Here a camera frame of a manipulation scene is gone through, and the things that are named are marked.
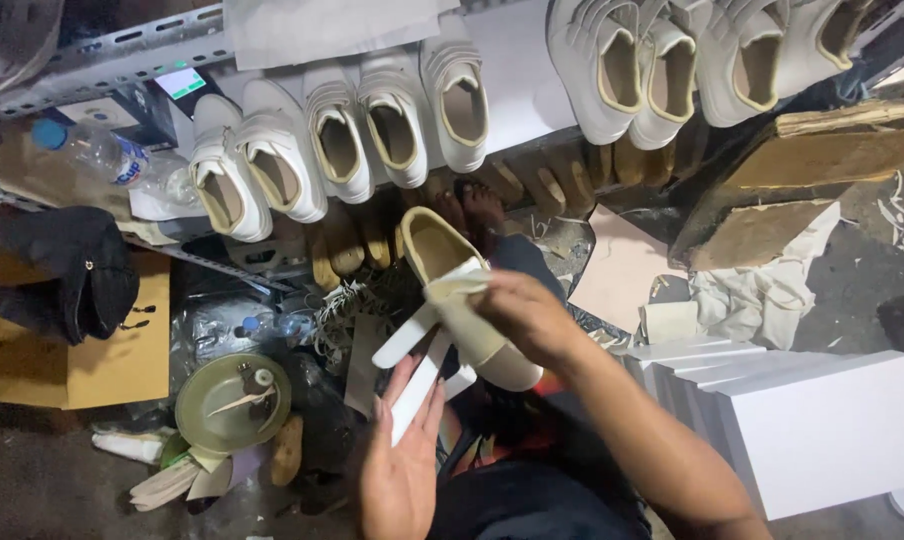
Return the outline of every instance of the white leather shoe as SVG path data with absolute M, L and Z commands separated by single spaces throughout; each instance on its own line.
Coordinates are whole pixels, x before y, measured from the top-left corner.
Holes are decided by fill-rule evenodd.
M 554 0 L 549 56 L 585 138 L 616 141 L 642 106 L 636 36 L 638 7 L 627 0 Z
M 488 137 L 482 59 L 460 16 L 439 17 L 438 28 L 438 36 L 421 42 L 418 69 L 445 163 L 457 173 L 470 173 L 482 166 Z
M 189 172 L 212 229 L 242 242 L 271 235 L 272 219 L 262 187 L 236 150 L 235 129 L 242 112 L 227 99 L 209 94 L 195 105 L 195 149 Z
M 315 170 L 302 108 L 275 82 L 254 79 L 242 92 L 245 119 L 236 145 L 268 204 L 302 223 L 328 211 L 328 198 Z
M 813 0 L 790 8 L 789 29 L 782 40 L 775 76 L 779 99 L 852 67 L 848 48 L 855 40 L 865 10 L 849 4 L 842 0 Z
M 782 29 L 770 0 L 719 0 L 698 38 L 696 83 L 705 120 L 727 128 L 778 101 L 775 72 Z
M 423 100 L 421 80 L 405 49 L 392 47 L 362 56 L 359 101 L 374 150 L 388 178 L 407 190 L 424 184 L 429 174 L 420 116 Z
M 355 87 L 334 60 L 309 64 L 305 72 L 306 119 L 318 174 L 330 194 L 350 205 L 371 198 L 375 185 L 362 146 Z
M 628 125 L 628 138 L 641 150 L 661 148 L 692 117 L 695 41 L 657 17 L 639 48 L 638 68 L 645 106 Z

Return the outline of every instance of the human hand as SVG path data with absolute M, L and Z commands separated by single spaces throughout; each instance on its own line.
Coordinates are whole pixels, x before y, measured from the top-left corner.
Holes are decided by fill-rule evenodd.
M 421 354 L 402 358 L 385 395 L 375 398 L 375 425 L 359 478 L 359 527 L 365 540 L 424 540 L 432 526 L 444 384 L 432 385 L 401 440 L 391 446 L 391 408 L 421 360 Z
M 469 301 L 527 359 L 550 370 L 561 372 L 579 344 L 592 342 L 554 294 L 527 274 L 492 270 L 488 289 Z

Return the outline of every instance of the concrete floor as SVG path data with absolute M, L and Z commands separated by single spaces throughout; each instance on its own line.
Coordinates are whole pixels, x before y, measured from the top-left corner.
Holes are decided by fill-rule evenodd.
M 825 351 L 838 337 L 830 352 L 890 348 L 875 308 L 904 294 L 904 253 L 890 245 L 890 226 L 874 201 L 891 190 L 893 182 L 856 185 L 842 198 L 843 216 L 861 225 L 840 224 L 826 254 L 812 265 L 809 286 L 818 298 L 798 328 L 795 350 Z M 236 487 L 199 516 L 178 503 L 137 513 L 126 494 L 147 478 L 147 467 L 93 449 L 90 437 L 45 411 L 0 404 L 2 540 L 355 538 L 348 508 L 305 516 L 298 496 L 270 486 L 264 477 Z M 904 540 L 904 519 L 884 496 L 778 520 L 770 529 L 780 540 Z

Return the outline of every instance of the plastic water bottle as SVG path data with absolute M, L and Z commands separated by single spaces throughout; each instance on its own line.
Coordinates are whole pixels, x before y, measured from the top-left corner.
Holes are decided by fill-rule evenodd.
M 302 341 L 315 330 L 315 321 L 301 313 L 259 313 L 242 320 L 245 336 L 254 341 L 286 338 Z
M 198 193 L 188 174 L 175 174 L 189 163 L 181 157 L 154 155 L 109 129 L 87 124 L 65 127 L 48 118 L 32 126 L 32 140 L 40 148 L 66 154 L 87 176 L 179 205 L 197 208 Z

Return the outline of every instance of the blue bottle cap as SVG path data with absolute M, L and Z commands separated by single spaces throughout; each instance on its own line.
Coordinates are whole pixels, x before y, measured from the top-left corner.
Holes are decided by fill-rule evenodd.
M 58 150 L 69 137 L 69 130 L 48 118 L 41 118 L 32 126 L 32 141 L 46 150 Z

